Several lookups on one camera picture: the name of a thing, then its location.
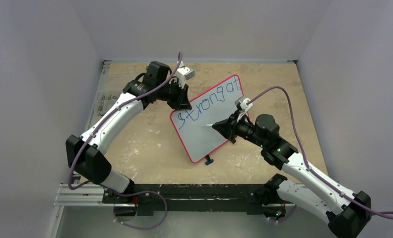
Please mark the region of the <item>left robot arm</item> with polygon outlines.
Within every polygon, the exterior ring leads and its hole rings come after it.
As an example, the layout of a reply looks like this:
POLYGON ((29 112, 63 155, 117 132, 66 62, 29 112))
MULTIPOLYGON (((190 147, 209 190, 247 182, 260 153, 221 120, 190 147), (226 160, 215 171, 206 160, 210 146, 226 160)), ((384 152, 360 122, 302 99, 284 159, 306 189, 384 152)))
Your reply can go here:
POLYGON ((81 136, 66 140, 70 173, 77 172, 88 182, 119 194, 134 192, 132 179, 116 171, 105 154, 121 130, 150 104, 164 101, 177 111, 190 110, 186 81, 195 76, 192 68, 179 60, 176 67, 152 61, 146 72, 126 84, 111 108, 81 136))

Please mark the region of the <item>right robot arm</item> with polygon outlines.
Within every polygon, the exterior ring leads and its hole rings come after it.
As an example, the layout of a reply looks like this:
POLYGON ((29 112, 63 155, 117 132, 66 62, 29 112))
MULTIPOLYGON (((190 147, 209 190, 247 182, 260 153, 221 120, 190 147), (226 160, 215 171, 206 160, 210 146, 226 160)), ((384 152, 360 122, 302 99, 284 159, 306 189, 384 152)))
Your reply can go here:
POLYGON ((300 184, 277 174, 265 186, 272 189, 272 196, 319 217, 338 238, 357 237, 370 221, 370 196, 344 187, 304 160, 296 147, 279 135, 272 115, 261 114, 251 123, 246 116, 238 120, 232 114, 211 127, 232 143, 241 137, 259 146, 268 164, 296 178, 300 184))

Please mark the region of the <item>pink framed whiteboard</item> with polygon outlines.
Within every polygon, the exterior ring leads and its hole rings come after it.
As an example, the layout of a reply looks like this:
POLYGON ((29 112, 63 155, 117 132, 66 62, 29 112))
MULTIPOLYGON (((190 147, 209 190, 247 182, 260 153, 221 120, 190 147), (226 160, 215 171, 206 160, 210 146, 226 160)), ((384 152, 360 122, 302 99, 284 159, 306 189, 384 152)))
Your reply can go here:
POLYGON ((170 113, 170 121, 192 163, 203 160, 227 142, 206 124, 228 119, 237 109, 235 101, 243 95, 240 77, 234 74, 191 99, 191 110, 170 113))

